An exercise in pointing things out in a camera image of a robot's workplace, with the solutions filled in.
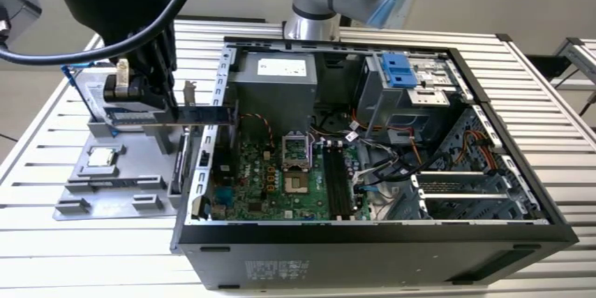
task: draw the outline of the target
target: blue component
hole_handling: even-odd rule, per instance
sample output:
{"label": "blue component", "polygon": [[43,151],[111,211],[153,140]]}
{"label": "blue component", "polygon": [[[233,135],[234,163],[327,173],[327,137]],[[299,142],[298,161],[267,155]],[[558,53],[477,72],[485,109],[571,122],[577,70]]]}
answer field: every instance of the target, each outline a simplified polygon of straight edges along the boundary
{"label": "blue component", "polygon": [[374,185],[365,185],[361,187],[363,191],[379,192],[379,187]]}
{"label": "blue component", "polygon": [[91,68],[93,66],[95,66],[95,62],[77,63],[77,64],[70,64],[69,66],[74,69],[87,69],[87,68]]}
{"label": "blue component", "polygon": [[234,205],[234,189],[231,186],[221,186],[215,189],[215,202],[231,208]]}
{"label": "blue component", "polygon": [[410,67],[410,61],[405,54],[382,55],[382,67],[390,79],[391,87],[417,87],[419,80]]}
{"label": "blue component", "polygon": [[71,84],[73,87],[77,87],[75,77],[73,76],[70,67],[69,66],[61,66],[61,70],[63,71],[63,74],[67,76],[69,84]]}
{"label": "blue component", "polygon": [[403,3],[406,3],[407,0],[385,0],[382,2],[382,5],[371,15],[371,18],[366,22],[370,26],[374,26],[377,28],[385,27],[387,24],[387,21],[390,20],[391,13],[394,12],[395,8],[401,8],[403,6]]}

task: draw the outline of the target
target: metal frame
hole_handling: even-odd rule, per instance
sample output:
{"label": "metal frame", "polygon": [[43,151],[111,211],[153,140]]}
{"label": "metal frame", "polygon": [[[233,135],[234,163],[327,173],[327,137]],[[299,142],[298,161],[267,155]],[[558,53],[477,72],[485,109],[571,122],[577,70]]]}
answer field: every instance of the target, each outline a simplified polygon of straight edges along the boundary
{"label": "metal frame", "polygon": [[[181,68],[175,74],[178,90],[182,90],[185,80],[195,81],[199,88],[197,101],[210,103],[223,36],[277,38],[282,29],[277,24],[179,21],[177,34]],[[585,131],[575,126],[578,123],[573,124],[567,117],[567,114],[575,113],[563,113],[563,98],[557,92],[545,92],[543,87],[549,83],[541,81],[542,76],[537,71],[523,66],[521,59],[525,56],[517,58],[506,44],[491,34],[343,28],[342,40],[397,45],[413,43],[459,49],[537,175],[574,225],[581,243],[485,288],[455,289],[450,286],[423,288],[415,292],[403,291],[403,288],[339,288],[317,292],[270,290],[250,294],[263,297],[391,295],[437,298],[463,295],[475,297],[481,293],[486,298],[501,298],[503,295],[510,298],[596,295],[596,151],[583,136]],[[95,39],[90,47],[98,46],[98,43]],[[0,262],[10,262],[7,265],[14,270],[5,274],[9,281],[6,286],[21,286],[21,293],[25,291],[37,295],[86,295],[90,290],[97,295],[202,294],[203,286],[189,262],[177,255],[165,256],[174,218],[61,223],[50,219],[63,190],[61,183],[70,175],[71,162],[79,157],[89,135],[89,117],[82,117],[81,112],[86,107],[82,102],[73,101],[77,100],[74,97],[77,92],[69,88],[65,80],[0,168],[0,204],[7,205],[0,209],[0,229],[5,230],[0,232]],[[47,166],[49,163],[57,165],[59,162],[62,166]],[[57,243],[33,244],[33,239]],[[122,239],[127,239],[129,243],[123,244]],[[29,267],[19,268],[19,265],[26,264]],[[86,278],[93,278],[93,281],[81,282],[81,276],[75,275],[82,268],[77,265],[86,267]],[[117,270],[123,265],[130,271],[121,273],[115,282],[114,273],[109,274],[105,269],[110,267]],[[35,276],[38,269],[59,269],[61,280],[50,276],[51,271],[45,276],[43,273]],[[153,279],[147,277],[149,271],[155,274]],[[103,286],[118,283],[134,285]],[[78,286],[63,289],[62,285]],[[37,288],[31,292],[23,289],[38,286],[46,288]]]}

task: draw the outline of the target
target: motherboard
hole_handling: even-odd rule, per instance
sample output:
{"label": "motherboard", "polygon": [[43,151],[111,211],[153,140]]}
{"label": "motherboard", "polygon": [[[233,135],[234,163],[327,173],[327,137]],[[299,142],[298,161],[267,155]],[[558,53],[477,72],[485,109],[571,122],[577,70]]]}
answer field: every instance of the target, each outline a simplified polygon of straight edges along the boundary
{"label": "motherboard", "polygon": [[[331,163],[326,159],[330,150],[323,143],[309,145],[310,154],[299,153],[301,144],[297,140],[289,141],[289,145],[287,158],[307,158],[313,155],[309,169],[285,168],[283,151],[274,151],[267,143],[242,143],[237,183],[215,189],[214,220],[338,220],[335,213],[341,206],[350,206],[351,214],[345,220],[370,220],[370,209],[362,206],[367,203],[366,195],[355,195],[351,190],[350,178],[354,171],[361,169],[357,148],[337,147],[335,154],[342,155],[342,162],[334,160]],[[277,143],[277,148],[282,148],[282,142]],[[326,173],[334,174],[335,178],[338,164],[345,170],[345,180],[333,182],[333,187],[343,189],[333,191],[330,197],[330,176]],[[337,204],[341,195],[347,195],[349,203]]]}

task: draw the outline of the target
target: cable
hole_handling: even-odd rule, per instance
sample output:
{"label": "cable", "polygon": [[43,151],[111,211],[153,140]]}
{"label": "cable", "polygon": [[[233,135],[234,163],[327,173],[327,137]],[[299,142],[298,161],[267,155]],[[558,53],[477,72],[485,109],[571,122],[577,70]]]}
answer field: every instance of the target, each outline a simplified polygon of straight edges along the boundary
{"label": "cable", "polygon": [[2,134],[2,133],[0,133],[0,137],[3,137],[3,138],[5,138],[5,139],[7,139],[7,140],[11,140],[11,141],[19,142],[19,140],[18,140],[18,139],[15,139],[14,137],[10,137],[9,135],[5,135],[5,134]]}
{"label": "cable", "polygon": [[[353,121],[355,121],[358,123],[358,126],[361,128],[365,128],[365,130],[369,130],[369,125],[363,124],[357,119],[357,109],[353,109]],[[382,127],[381,126],[375,126],[373,129],[382,129]],[[399,127],[390,126],[389,129],[393,129],[395,131],[410,131],[410,143],[413,144],[413,150],[415,152],[417,159],[419,160],[419,164],[422,164],[419,148],[417,148],[417,143],[415,143],[414,128],[413,127],[399,128]]]}
{"label": "cable", "polygon": [[587,113],[587,111],[589,111],[589,109],[590,109],[591,106],[593,106],[591,103],[587,103],[587,104],[585,105],[585,108],[583,108],[582,111],[579,112],[579,115],[581,115],[582,117],[583,117],[585,114]]}
{"label": "cable", "polygon": [[555,89],[566,82],[566,80],[569,80],[571,78],[571,76],[574,76],[578,73],[579,69],[577,69],[570,75],[567,75],[567,77],[559,82],[558,85],[555,85]]}
{"label": "cable", "polygon": [[131,52],[142,45],[146,45],[163,32],[166,26],[175,20],[177,15],[186,3],[187,0],[171,0],[154,23],[131,38],[117,43],[115,45],[101,49],[89,50],[86,52],[43,56],[18,54],[11,52],[5,46],[0,47],[0,59],[17,64],[25,64],[27,66],[59,66],[63,64],[86,63],[99,59],[117,57],[127,52]]}
{"label": "cable", "polygon": [[275,148],[275,144],[274,144],[274,131],[273,131],[273,129],[271,129],[270,122],[267,121],[267,119],[266,119],[261,114],[257,114],[257,113],[247,113],[247,114],[243,114],[243,115],[241,116],[241,119],[247,118],[247,117],[255,117],[255,118],[259,118],[259,119],[263,121],[263,123],[265,123],[265,125],[266,125],[266,127],[267,127],[267,131],[269,131],[269,133],[270,133],[270,144],[271,144],[271,148]]}
{"label": "cable", "polygon": [[[462,143],[462,151],[459,152],[459,155],[458,155],[458,158],[455,160],[455,163],[461,163],[462,159],[465,158],[465,155],[466,155],[466,152],[467,152],[467,149],[469,149],[469,141],[467,141],[467,139],[469,139],[470,135],[473,135],[475,140],[481,140],[481,139],[486,140],[487,139],[487,136],[482,132],[467,130],[465,132],[465,136],[463,136],[463,139],[462,139],[462,142],[463,142]],[[489,148],[486,146],[479,146],[479,150],[481,150],[481,153],[483,154],[485,160],[487,161],[487,165],[489,165],[490,169],[497,169],[498,168],[497,161],[495,161],[495,158],[493,157],[493,155],[490,153]]]}
{"label": "cable", "polygon": [[435,153],[435,155],[429,159],[427,162],[425,162],[423,164],[421,164],[417,168],[414,168],[411,171],[409,171],[406,174],[402,174],[401,176],[395,176],[395,177],[383,177],[379,178],[379,180],[374,183],[370,183],[369,186],[374,186],[378,185],[381,183],[383,183],[385,181],[390,181],[390,182],[399,182],[399,181],[407,181],[410,179],[410,177],[418,173],[419,171],[429,169],[429,167],[431,165],[434,165],[434,163],[439,160],[439,158],[445,157],[450,155],[450,153],[445,153],[442,151],[438,151]]}

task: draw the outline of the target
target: green circuit board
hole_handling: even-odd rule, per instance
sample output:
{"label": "green circuit board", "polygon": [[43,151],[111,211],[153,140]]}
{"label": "green circuit board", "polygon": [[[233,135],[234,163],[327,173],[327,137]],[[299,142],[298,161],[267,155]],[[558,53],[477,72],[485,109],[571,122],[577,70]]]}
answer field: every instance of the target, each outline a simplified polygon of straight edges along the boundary
{"label": "green circuit board", "polygon": [[[313,168],[303,174],[307,178],[307,190],[302,188],[301,193],[287,192],[285,176],[289,177],[295,172],[282,170],[282,151],[275,151],[271,159],[266,160],[266,148],[266,144],[242,144],[237,185],[231,191],[233,201],[229,202],[231,206],[226,210],[226,220],[330,220],[322,147],[314,146]],[[358,164],[357,148],[345,149],[345,159],[347,163]],[[354,218],[370,220],[367,206],[357,211]]]}

